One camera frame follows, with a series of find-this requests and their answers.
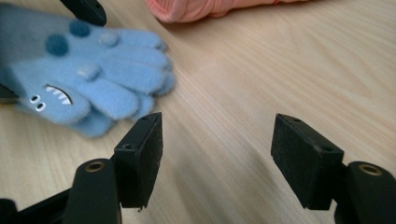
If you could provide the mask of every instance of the black plastic part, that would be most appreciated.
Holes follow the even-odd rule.
[[[17,94],[0,84],[0,104],[14,104],[17,100]]]
[[[303,121],[278,114],[271,155],[303,207],[329,210],[343,150]]]
[[[114,149],[122,207],[147,207],[163,155],[161,113],[141,118]]]
[[[61,0],[77,19],[93,25],[104,26],[107,18],[100,3],[96,0]]]
[[[121,223],[113,162],[87,161],[76,171],[63,224]]]
[[[0,223],[19,223],[17,206],[10,199],[0,199]]]
[[[347,173],[348,168],[342,164],[340,172],[334,177],[332,183],[333,198],[337,202],[334,212],[334,222],[336,224],[359,224],[358,214],[347,190]]]
[[[23,224],[62,223],[69,189],[62,191],[40,203],[27,207],[19,212]]]
[[[348,165],[346,187],[360,223],[396,223],[396,180],[390,172],[354,161]]]

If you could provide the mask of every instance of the wooden surface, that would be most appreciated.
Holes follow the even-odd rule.
[[[14,0],[72,16],[60,1]],[[333,223],[304,210],[275,166],[276,113],[304,120],[345,152],[396,175],[396,2],[319,0],[164,25],[142,0],[101,1],[107,27],[156,32],[177,85],[157,100],[163,159],[148,209],[124,223]],[[0,197],[20,209],[70,188],[133,126],[101,138],[0,108]]]

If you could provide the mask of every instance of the glove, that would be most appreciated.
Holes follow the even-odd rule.
[[[0,82],[20,96],[19,108],[87,136],[105,133],[114,119],[146,115],[152,96],[175,84],[154,33],[7,4],[0,4],[0,31]]]

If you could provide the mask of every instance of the pink knitted fabric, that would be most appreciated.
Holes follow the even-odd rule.
[[[163,22],[197,21],[224,16],[233,8],[295,1],[301,0],[145,0],[154,17]]]

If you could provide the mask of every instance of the cartoon mouth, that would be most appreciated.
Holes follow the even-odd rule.
[[[51,86],[51,85],[46,85],[46,91],[51,92],[52,95],[58,97],[59,100],[62,101],[63,105],[72,105],[73,101],[72,98],[63,90]]]

